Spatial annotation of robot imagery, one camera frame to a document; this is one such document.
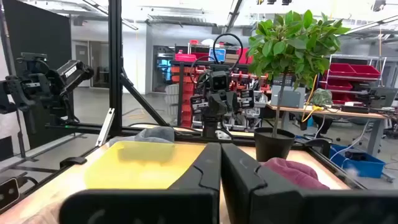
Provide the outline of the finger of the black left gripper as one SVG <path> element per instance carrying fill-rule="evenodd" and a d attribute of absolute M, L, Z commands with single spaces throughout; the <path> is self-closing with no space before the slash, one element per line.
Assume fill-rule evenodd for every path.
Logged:
<path fill-rule="evenodd" d="M 211 110 L 215 115 L 224 115 L 226 113 L 226 104 L 218 93 L 211 95 Z"/>
<path fill-rule="evenodd" d="M 229 91 L 226 93 L 226 104 L 229 111 L 237 111 L 239 109 L 237 93 Z"/>

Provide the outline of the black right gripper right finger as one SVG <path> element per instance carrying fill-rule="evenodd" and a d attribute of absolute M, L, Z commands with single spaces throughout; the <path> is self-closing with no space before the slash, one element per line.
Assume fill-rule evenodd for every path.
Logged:
<path fill-rule="evenodd" d="M 395 190 L 310 190 L 222 144 L 221 180 L 231 223 L 397 223 Z"/>

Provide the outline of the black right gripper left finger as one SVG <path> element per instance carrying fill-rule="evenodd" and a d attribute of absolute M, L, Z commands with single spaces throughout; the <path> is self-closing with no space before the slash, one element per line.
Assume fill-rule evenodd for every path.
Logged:
<path fill-rule="evenodd" d="M 209 143 L 166 189 L 93 189 L 69 196 L 60 223 L 218 223 L 221 146 Z"/>

